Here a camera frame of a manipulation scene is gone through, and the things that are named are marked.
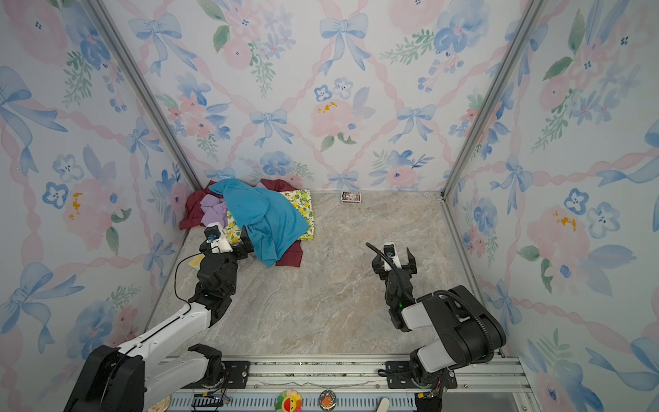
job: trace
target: floral wallpaper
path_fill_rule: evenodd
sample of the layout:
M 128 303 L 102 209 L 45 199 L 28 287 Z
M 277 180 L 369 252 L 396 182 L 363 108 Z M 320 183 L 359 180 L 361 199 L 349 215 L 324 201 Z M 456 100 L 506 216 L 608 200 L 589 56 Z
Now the floral wallpaper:
M 544 412 L 659 411 L 659 3 L 543 13 L 453 217 Z
M 527 2 L 105 5 L 202 183 L 436 191 Z
M 144 330 L 190 189 L 81 4 L 0 2 L 0 409 Z

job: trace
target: black mounting plate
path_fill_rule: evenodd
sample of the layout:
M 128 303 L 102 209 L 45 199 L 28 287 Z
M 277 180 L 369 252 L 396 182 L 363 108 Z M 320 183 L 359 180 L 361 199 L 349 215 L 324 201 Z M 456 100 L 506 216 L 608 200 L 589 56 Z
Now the black mounting plate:
M 409 361 L 387 361 L 384 363 L 387 373 L 396 374 L 387 377 L 387 387 L 389 389 L 432 389 L 432 388 L 419 388 L 412 380 L 410 374 L 404 374 L 410 371 Z M 455 376 L 449 376 L 449 389 L 457 388 L 457 380 Z
M 227 389 L 245 389 L 247 387 L 247 378 L 249 377 L 249 361 L 222 361 L 222 363 L 229 371 L 229 377 L 224 387 Z M 183 386 L 183 388 L 206 389 L 198 382 L 193 382 L 187 386 Z

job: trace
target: small box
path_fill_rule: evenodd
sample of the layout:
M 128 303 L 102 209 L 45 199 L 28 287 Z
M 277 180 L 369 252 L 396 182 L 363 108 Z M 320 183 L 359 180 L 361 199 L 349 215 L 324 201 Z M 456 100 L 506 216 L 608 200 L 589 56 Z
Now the small box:
M 341 203 L 361 203 L 361 192 L 341 192 Z

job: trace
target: blue cloth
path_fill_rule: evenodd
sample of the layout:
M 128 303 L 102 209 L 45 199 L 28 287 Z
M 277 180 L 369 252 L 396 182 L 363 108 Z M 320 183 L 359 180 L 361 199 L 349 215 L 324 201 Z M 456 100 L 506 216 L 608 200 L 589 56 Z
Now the blue cloth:
M 272 266 L 309 228 L 302 214 L 278 192 L 251 187 L 238 179 L 224 179 L 209 188 L 224 196 L 236 221 L 254 244 L 254 254 Z

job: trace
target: purple cloth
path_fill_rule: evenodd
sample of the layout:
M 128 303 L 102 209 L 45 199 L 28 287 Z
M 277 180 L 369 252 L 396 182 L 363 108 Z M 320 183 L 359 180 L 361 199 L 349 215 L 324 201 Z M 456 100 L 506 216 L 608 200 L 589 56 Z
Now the purple cloth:
M 222 227 L 227 225 L 227 203 L 224 199 L 218 199 L 212 194 L 207 194 L 199 202 L 199 205 L 202 207 L 204 212 L 204 217 L 202 218 L 202 225 L 208 226 L 211 223 L 219 222 Z

